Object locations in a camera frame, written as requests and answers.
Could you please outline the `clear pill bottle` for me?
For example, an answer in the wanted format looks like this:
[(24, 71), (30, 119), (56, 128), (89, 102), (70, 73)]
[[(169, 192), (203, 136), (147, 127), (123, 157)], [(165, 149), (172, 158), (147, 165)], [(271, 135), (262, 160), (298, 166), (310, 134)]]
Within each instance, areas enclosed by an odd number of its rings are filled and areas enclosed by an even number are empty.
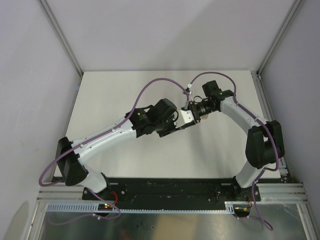
[(200, 118), (201, 118), (202, 120), (205, 120), (205, 119), (207, 119), (208, 117), (209, 117), (208, 114), (204, 114), (204, 115), (202, 115)]

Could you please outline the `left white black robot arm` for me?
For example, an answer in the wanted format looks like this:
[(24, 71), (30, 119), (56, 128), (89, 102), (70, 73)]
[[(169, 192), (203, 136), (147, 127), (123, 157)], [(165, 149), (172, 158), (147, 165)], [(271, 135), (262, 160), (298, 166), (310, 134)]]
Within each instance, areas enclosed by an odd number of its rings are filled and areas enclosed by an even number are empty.
[(160, 134), (176, 128), (179, 111), (167, 98), (155, 105), (134, 108), (114, 125), (90, 136), (76, 140), (61, 138), (57, 143), (57, 166), (66, 186), (82, 185), (93, 191), (99, 199), (107, 199), (111, 187), (102, 172), (89, 167), (88, 163), (97, 154), (124, 141), (137, 139), (153, 132)]

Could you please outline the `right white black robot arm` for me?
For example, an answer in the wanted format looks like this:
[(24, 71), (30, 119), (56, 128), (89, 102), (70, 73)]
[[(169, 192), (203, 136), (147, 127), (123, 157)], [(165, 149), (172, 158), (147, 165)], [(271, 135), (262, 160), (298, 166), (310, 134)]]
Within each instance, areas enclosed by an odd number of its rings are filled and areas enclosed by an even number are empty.
[(247, 136), (246, 163), (233, 177), (231, 187), (232, 197), (241, 201), (265, 171), (279, 169), (280, 158), (285, 155), (281, 124), (255, 115), (236, 99), (234, 91), (221, 90), (215, 80), (205, 83), (202, 89), (205, 98), (200, 102), (189, 101), (185, 107), (192, 112), (195, 122), (218, 111), (232, 119)]

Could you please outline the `shiny metal front plate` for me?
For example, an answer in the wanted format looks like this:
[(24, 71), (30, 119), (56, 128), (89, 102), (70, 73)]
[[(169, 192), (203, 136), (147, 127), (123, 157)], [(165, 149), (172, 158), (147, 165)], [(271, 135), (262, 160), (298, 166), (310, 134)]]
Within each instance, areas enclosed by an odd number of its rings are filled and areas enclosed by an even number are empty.
[(113, 220), (84, 216), (79, 212), (48, 212), (41, 240), (306, 240), (295, 205), (261, 205), (263, 226), (252, 210), (251, 218), (231, 214), (123, 213)]

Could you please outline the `right aluminium frame post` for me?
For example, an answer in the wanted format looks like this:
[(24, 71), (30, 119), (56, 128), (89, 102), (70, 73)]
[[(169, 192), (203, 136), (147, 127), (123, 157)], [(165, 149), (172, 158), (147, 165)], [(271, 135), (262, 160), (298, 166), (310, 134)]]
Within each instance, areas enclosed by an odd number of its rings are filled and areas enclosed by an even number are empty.
[(269, 62), (271, 61), (273, 55), (275, 54), (276, 50), (280, 46), (281, 42), (283, 41), (284, 37), (286, 36), (288, 30), (290, 29), (291, 25), (293, 24), (295, 18), (297, 17), (298, 13), (300, 12), (302, 6), (304, 5), (305, 0), (294, 0), (286, 13), (280, 27), (278, 28), (267, 52), (265, 53), (259, 67), (256, 70), (256, 75), (260, 77), (266, 67), (268, 66)]

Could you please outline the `aluminium frame post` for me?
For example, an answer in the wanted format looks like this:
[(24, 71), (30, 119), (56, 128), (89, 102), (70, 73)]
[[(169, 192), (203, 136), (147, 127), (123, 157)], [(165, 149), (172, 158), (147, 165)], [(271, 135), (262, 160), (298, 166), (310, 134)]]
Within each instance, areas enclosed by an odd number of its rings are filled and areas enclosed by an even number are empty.
[(44, 16), (46, 17), (49, 25), (51, 26), (57, 40), (59, 41), (63, 51), (65, 52), (67, 58), (69, 59), (71, 65), (73, 66), (73, 68), (75, 69), (75, 71), (77, 72), (78, 76), (80, 78), (83, 77), (83, 70), (80, 67), (79, 62), (76, 59), (76, 56), (70, 46), (70, 44), (68, 43), (67, 38), (65, 37), (63, 30), (61, 29), (49, 3), (47, 0), (37, 0), (41, 10), (44, 13)]
[(280, 46), (281, 42), (283, 41), (284, 37), (286, 36), (288, 30), (290, 29), (291, 25), (293, 24), (295, 18), (297, 17), (298, 13), (300, 12), (302, 6), (304, 5), (305, 0), (294, 0), (286, 13), (280, 27), (278, 28), (267, 52), (265, 53), (259, 67), (256, 70), (256, 75), (260, 77), (266, 67), (268, 66), (269, 62), (271, 61), (273, 55), (275, 54), (276, 50)]

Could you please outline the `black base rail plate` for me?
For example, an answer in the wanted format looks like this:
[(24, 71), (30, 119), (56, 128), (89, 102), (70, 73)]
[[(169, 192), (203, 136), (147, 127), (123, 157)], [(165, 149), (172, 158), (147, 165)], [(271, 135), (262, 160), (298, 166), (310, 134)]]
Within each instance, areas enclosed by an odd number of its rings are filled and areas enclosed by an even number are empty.
[(122, 210), (223, 210), (225, 202), (261, 201), (258, 186), (234, 192), (233, 178), (110, 177), (108, 182), (99, 196), (116, 200)]

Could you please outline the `left aluminium frame post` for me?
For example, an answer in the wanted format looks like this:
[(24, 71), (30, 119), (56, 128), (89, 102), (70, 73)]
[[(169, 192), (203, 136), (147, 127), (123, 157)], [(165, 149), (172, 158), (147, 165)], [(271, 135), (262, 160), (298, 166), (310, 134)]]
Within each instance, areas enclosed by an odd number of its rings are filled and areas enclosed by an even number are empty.
[(63, 30), (61, 29), (49, 3), (47, 0), (37, 0), (41, 10), (44, 13), (44, 16), (46, 17), (49, 25), (51, 26), (57, 40), (59, 41), (63, 51), (65, 52), (67, 58), (69, 59), (71, 65), (73, 66), (73, 68), (75, 69), (75, 71), (77, 72), (78, 76), (80, 78), (83, 77), (83, 70), (80, 67), (79, 62), (76, 59), (76, 56), (70, 46), (70, 44), (68, 43), (67, 38), (65, 37)]

